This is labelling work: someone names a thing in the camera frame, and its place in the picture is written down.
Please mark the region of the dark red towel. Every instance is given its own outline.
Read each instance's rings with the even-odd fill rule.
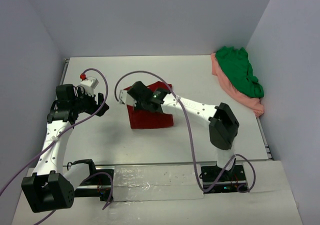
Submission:
[[[148,86],[153,92],[157,88],[168,89],[162,81],[157,81]],[[134,110],[133,106],[126,106],[128,109],[131,129],[163,129],[174,125],[173,116],[159,112]]]

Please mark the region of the white table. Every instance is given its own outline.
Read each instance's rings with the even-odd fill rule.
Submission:
[[[76,198],[70,209],[56,211],[42,224],[77,225],[302,225],[280,161],[253,162],[257,178],[250,193],[205,194],[203,199],[113,202]],[[248,183],[251,170],[244,166]],[[48,212],[33,213],[22,193],[12,225],[32,225]]]
[[[173,84],[174,91],[185,98],[205,104],[228,104],[240,126],[234,140],[235,152],[249,160],[267,160],[265,144],[254,113],[229,97],[218,79],[211,74],[209,55],[192,56],[124,56],[73,57],[70,59],[63,83],[78,85],[79,75],[87,68],[100,70],[107,78],[110,106],[104,116],[93,117],[72,132],[64,165],[80,159],[93,159],[97,165],[170,164],[192,161],[187,126],[184,118],[174,117],[174,127],[166,129],[132,130],[125,105],[116,102],[113,90],[117,80],[135,70],[147,70]],[[96,92],[105,93],[103,80],[98,78]],[[147,74],[134,74],[123,80],[119,89],[136,81],[148,85],[157,81]],[[210,143],[207,127],[192,122],[196,159],[215,162],[216,148]]]

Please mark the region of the transparent plastic wrap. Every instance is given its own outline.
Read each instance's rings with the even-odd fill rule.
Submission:
[[[193,165],[116,166],[114,201],[202,199]]]

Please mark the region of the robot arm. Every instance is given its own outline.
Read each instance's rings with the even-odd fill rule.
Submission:
[[[217,166],[223,168],[234,155],[233,141],[238,134],[239,122],[230,107],[221,103],[219,106],[179,99],[191,120],[209,129],[210,142],[217,148]],[[141,81],[136,82],[128,91],[120,91],[122,103],[137,110],[146,110],[184,117],[181,105],[169,90],[158,88],[152,92]],[[234,163],[226,168],[229,171]]]
[[[78,87],[64,84],[56,87],[57,99],[47,116],[47,131],[42,150],[53,140],[55,145],[41,155],[32,176],[24,177],[22,190],[34,213],[70,208],[74,202],[75,190],[89,175],[96,173],[92,160],[72,163],[71,169],[63,175],[63,162],[72,129],[58,138],[58,135],[75,124],[80,113],[93,114],[103,103],[104,95],[98,93],[95,101],[94,89],[98,85],[94,77],[84,78]],[[109,106],[104,104],[96,114],[102,116]]]

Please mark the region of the red cloth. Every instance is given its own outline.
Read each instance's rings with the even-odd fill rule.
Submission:
[[[168,89],[162,81],[157,81],[147,86],[153,92],[157,88]],[[131,129],[163,129],[174,125],[174,118],[170,114],[163,114],[159,112],[150,112],[143,110],[134,110],[133,106],[126,106],[128,109]]]

